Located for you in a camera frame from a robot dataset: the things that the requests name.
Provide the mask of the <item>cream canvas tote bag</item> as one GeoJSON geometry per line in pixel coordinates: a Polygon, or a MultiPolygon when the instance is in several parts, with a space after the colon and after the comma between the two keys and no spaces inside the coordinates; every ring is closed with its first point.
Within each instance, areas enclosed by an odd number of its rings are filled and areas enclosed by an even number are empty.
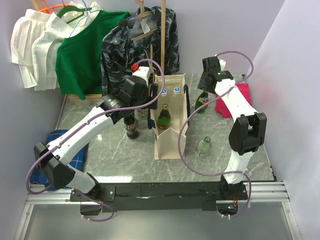
{"type": "Polygon", "coordinates": [[[185,74],[166,75],[164,89],[167,96],[157,99],[157,108],[150,109],[147,117],[148,128],[155,133],[154,158],[156,160],[175,160],[180,158],[179,152],[186,147],[186,132],[188,126],[181,129],[190,115],[189,88],[185,81],[185,74]],[[181,93],[175,97],[174,88],[179,87],[181,93]],[[162,130],[158,125],[158,116],[163,104],[168,104],[171,116],[170,127],[162,130]]]}

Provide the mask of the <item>green Perrier bottle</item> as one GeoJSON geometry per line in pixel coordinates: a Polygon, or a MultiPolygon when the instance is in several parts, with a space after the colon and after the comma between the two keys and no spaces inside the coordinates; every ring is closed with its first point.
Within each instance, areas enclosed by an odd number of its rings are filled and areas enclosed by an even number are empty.
{"type": "Polygon", "coordinates": [[[166,130],[171,125],[171,115],[169,112],[169,105],[164,103],[162,105],[162,110],[158,116],[158,126],[162,130],[166,130]]]}
{"type": "Polygon", "coordinates": [[[201,106],[203,106],[204,104],[206,104],[209,101],[209,94],[207,91],[203,91],[197,98],[196,102],[195,102],[195,107],[194,110],[197,110],[198,108],[200,108],[201,106]]]}

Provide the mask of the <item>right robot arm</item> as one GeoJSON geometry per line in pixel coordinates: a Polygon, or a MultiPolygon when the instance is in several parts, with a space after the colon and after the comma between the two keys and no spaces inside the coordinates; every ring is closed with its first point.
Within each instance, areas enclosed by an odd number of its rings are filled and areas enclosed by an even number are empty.
{"type": "Polygon", "coordinates": [[[228,137],[232,149],[225,170],[228,174],[223,176],[226,182],[219,187],[220,196],[231,199],[237,193],[235,184],[243,181],[242,173],[254,153],[264,144],[267,116],[250,105],[232,74],[223,70],[221,63],[216,56],[202,60],[203,72],[197,88],[221,97],[233,119],[228,137]]]}

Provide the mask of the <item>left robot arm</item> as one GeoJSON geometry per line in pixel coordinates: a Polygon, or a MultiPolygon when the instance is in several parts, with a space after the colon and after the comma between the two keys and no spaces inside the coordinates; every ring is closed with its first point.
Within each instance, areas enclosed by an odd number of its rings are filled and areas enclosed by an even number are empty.
{"type": "Polygon", "coordinates": [[[34,147],[38,169],[59,190],[68,187],[82,192],[88,201],[100,195],[100,183],[89,173],[70,165],[72,158],[102,131],[127,118],[136,109],[155,108],[162,93],[158,84],[150,87],[138,76],[127,78],[122,87],[103,96],[91,111],[61,137],[34,147]]]}

